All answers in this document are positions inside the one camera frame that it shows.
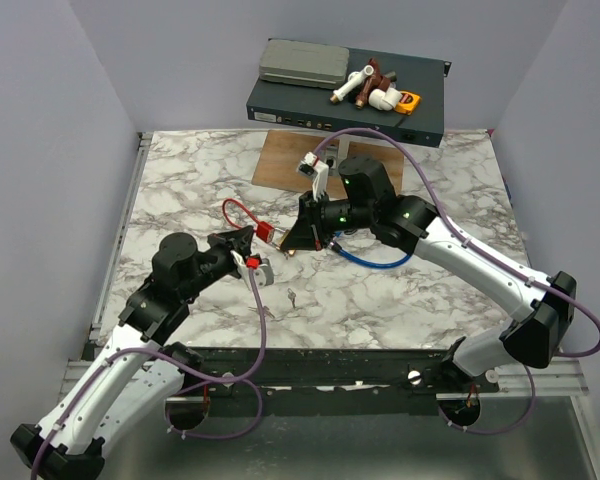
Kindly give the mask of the silver key set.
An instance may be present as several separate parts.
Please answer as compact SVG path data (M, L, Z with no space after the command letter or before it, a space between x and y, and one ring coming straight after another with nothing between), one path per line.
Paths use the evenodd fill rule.
M259 315L259 310L257 307L249 307L249 310L254 312L255 314ZM272 320L276 319L276 316L271 312L271 310L267 306L263 307L263 312L264 312L265 317L272 319Z

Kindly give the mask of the metal bracket with lock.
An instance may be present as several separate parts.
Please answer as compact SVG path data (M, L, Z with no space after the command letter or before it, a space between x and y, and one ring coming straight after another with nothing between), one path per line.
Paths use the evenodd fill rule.
M329 175L337 177L340 165L347 159L349 154L349 143L345 140L331 142L326 145L319 154L323 163L329 167Z

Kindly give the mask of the brown pipe fitting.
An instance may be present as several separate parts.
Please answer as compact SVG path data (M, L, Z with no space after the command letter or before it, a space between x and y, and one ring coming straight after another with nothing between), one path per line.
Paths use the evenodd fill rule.
M381 73L380 66L374 57L369 59L368 64L374 67L375 73L366 79L366 81L362 84L358 95L356 96L355 106L358 109L362 109L368 104L368 97L372 90L376 88L387 90L391 85L391 83L384 78L384 74Z

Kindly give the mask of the yellow tape measure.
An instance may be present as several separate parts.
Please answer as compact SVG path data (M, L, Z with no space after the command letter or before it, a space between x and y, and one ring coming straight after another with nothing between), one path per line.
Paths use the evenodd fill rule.
M421 96L415 93L401 90L401 99L394 107L394 111L401 115L410 116L421 102Z

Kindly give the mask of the blue cable lock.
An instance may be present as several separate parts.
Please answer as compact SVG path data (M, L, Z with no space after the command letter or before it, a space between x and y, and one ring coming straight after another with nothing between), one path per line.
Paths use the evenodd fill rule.
M369 260L364 260L362 258L359 258L359 257L351 254L350 252L346 251L338 242L331 242L329 244L329 248L334 253L338 254L340 257L346 259L347 261L350 261L350 262L352 262L356 265L362 266L364 268L377 269L377 270L390 270L390 269L398 268L398 267L406 264L411 258L410 255L405 255L404 257L400 258L399 260L395 260L392 262L380 263L380 262L374 262L374 261L369 261Z

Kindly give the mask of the black mounting base plate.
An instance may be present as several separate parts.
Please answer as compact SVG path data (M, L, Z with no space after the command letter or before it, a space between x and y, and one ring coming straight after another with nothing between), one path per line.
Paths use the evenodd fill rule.
M493 393L485 377L452 370L444 350L269 348L243 383L201 388L187 375L187 393L165 403L176 426L192 428L209 417L312 417L382 414L434 415L439 394L465 399Z

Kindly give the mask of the white pvc elbow fitting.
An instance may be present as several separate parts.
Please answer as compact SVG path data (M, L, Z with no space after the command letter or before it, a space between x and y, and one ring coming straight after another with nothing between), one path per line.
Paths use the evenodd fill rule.
M387 90L376 88L371 91L368 97L368 105L379 111L392 111L400 103L403 94L389 87Z

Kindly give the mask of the dark blue network switch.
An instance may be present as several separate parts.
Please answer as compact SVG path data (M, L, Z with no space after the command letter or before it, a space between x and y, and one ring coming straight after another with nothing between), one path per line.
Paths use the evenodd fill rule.
M408 56L373 50L348 48L350 73L368 65L374 57L381 73L395 71L397 81L390 87L421 96L421 102L410 115L394 110L379 111L365 105L355 106L361 86L337 104L330 101L335 89L293 86L260 80L259 77L246 102L251 120L271 124L299 126L326 132L347 128L369 128L380 131L399 142L436 147L444 133L444 84L450 64L444 60Z

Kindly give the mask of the grey plastic tool case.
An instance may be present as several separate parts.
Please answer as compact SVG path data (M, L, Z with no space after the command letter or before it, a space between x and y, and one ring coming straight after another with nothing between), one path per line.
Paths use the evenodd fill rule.
M261 55L259 79L272 83L335 89L345 81L348 48L270 39Z

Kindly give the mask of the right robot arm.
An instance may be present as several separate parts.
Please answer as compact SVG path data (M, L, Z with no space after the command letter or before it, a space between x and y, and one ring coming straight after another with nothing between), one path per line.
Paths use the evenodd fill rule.
M462 337L447 350L438 369L447 389L463 391L503 365L543 369L550 364L573 320L573 277L548 276L472 239L430 202L396 193L384 165L370 157L340 164L343 200L328 197L329 168L314 153L307 153L297 170L311 179L312 188L299 198L298 217L282 250L319 251L334 245L339 232L367 229L382 244L459 277L509 316L509 325Z

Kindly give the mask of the red cable padlock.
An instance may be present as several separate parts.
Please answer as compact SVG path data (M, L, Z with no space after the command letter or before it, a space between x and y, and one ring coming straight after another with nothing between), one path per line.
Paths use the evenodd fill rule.
M274 226L264 220L260 220L255 214L251 212L250 209L248 209L244 204L242 204L240 201L234 198L225 199L221 205L223 217L230 226L236 229L241 229L240 225L238 225L230 219L227 212L227 207L229 205L234 205L238 207L255 224L255 235L257 238L259 238L267 244L270 244L273 241L275 234Z

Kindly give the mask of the brass padlock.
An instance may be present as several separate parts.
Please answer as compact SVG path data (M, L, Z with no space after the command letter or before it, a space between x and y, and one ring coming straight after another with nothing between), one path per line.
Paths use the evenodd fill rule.
M289 242L287 241L287 237L289 235L288 231L285 231L280 238L275 242L275 247L277 248L278 251L283 252L283 253L288 253L292 250L292 248L289 246Z

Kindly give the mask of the white pvc pipe fitting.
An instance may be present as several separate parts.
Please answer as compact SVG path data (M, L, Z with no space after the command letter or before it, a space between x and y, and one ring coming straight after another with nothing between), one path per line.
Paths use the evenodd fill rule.
M361 86L368 77L375 73L375 69L372 65L368 64L359 71L354 71L349 74L347 81L335 89L330 97L330 101L333 104L342 102L347 95L349 95L355 88Z

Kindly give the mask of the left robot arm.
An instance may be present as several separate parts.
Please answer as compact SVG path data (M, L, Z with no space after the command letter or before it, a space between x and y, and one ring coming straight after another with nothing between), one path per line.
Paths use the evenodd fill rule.
M100 472L104 460L97 426L150 358L169 363L167 382L181 395L211 381L187 360L167 355L164 345L189 316L199 294L227 275L243 278L251 254L250 227L212 234L206 251L187 233L161 240L152 270L127 300L108 343L65 399L38 424L22 424L11 437L34 479L65 479L83 470Z

